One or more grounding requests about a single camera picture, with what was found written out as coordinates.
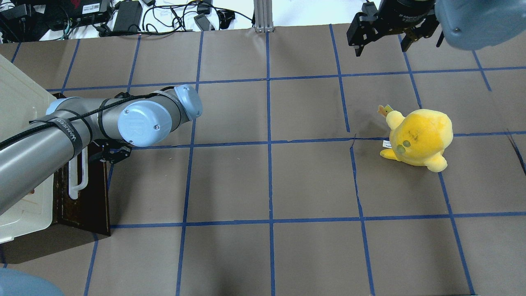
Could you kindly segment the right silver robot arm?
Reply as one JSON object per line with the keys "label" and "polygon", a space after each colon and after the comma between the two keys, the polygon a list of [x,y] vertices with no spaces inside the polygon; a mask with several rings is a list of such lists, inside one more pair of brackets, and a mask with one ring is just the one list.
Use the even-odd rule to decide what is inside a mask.
{"label": "right silver robot arm", "polygon": [[441,29],[436,47],[475,51],[504,43],[525,30],[524,0],[367,0],[347,30],[357,57],[366,45],[403,34],[402,52]]}

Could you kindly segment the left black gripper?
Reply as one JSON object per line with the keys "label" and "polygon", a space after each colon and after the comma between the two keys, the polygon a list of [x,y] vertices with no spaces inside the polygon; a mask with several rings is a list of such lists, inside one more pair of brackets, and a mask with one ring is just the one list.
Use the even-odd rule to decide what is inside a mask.
{"label": "left black gripper", "polygon": [[94,144],[99,148],[99,152],[88,157],[88,163],[109,162],[111,164],[130,157],[132,146],[120,140],[95,140]]}

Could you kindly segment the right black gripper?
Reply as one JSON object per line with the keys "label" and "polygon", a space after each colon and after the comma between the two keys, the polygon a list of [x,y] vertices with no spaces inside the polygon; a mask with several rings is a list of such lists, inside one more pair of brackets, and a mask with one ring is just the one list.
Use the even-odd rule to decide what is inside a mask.
{"label": "right black gripper", "polygon": [[347,30],[348,45],[359,57],[369,43],[403,32],[401,50],[406,52],[414,42],[431,37],[439,26],[434,6],[434,0],[382,0],[378,11],[374,2],[364,2]]}

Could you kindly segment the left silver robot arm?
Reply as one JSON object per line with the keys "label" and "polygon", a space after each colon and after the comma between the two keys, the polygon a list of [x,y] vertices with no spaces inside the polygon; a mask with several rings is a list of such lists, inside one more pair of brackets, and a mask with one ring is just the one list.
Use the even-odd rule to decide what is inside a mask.
{"label": "left silver robot arm", "polygon": [[[20,264],[110,236],[104,162],[117,163],[132,147],[148,147],[203,114],[190,85],[110,99],[78,96],[54,100],[1,142],[1,264]],[[35,206],[43,223],[25,220],[16,204],[45,186]]]}

